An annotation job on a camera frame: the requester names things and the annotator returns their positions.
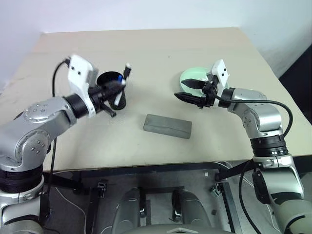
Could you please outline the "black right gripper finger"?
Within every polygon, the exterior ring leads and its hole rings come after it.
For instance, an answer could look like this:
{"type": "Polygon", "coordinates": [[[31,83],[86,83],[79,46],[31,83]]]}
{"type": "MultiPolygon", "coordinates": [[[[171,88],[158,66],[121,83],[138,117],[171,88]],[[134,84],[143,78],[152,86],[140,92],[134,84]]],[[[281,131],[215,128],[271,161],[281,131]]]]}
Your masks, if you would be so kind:
{"type": "Polygon", "coordinates": [[[186,103],[190,103],[190,104],[203,104],[204,103],[204,100],[201,97],[194,96],[186,92],[177,92],[177,93],[174,93],[174,96],[178,98],[179,100],[186,102],[186,103]]]}
{"type": "Polygon", "coordinates": [[[203,89],[206,84],[205,81],[197,79],[185,79],[181,83],[192,89],[203,89]]]}

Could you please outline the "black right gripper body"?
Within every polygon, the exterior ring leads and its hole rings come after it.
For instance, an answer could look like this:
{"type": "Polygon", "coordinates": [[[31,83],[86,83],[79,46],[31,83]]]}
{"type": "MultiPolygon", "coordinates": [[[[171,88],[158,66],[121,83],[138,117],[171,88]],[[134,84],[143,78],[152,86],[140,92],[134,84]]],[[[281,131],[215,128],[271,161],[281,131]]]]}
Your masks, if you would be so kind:
{"type": "Polygon", "coordinates": [[[203,107],[211,107],[214,105],[215,101],[215,91],[218,84],[218,79],[216,75],[208,75],[207,81],[200,81],[199,82],[199,89],[203,92],[203,96],[200,98],[199,101],[199,108],[203,107]]]}

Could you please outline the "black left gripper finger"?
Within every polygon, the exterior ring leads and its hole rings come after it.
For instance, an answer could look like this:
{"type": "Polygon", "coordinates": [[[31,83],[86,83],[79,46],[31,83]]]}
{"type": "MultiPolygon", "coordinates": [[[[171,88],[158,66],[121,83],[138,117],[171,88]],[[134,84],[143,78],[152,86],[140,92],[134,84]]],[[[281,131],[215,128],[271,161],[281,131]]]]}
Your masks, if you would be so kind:
{"type": "Polygon", "coordinates": [[[126,87],[126,83],[117,80],[111,80],[104,84],[105,91],[122,91],[126,87]]]}
{"type": "Polygon", "coordinates": [[[113,87],[106,91],[106,98],[115,98],[119,93],[122,93],[124,87],[113,87]]]}

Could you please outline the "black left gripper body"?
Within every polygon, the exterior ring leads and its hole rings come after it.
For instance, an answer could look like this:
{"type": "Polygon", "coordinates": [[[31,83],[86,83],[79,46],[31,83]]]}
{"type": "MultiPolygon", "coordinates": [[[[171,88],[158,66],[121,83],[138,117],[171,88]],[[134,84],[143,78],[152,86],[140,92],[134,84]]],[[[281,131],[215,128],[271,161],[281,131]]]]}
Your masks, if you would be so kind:
{"type": "Polygon", "coordinates": [[[95,108],[96,114],[101,111],[107,113],[110,117],[115,117],[116,112],[113,111],[110,107],[108,107],[105,102],[111,100],[112,98],[106,98],[106,91],[104,90],[104,85],[95,87],[91,87],[88,90],[89,97],[93,106],[95,108]]]}

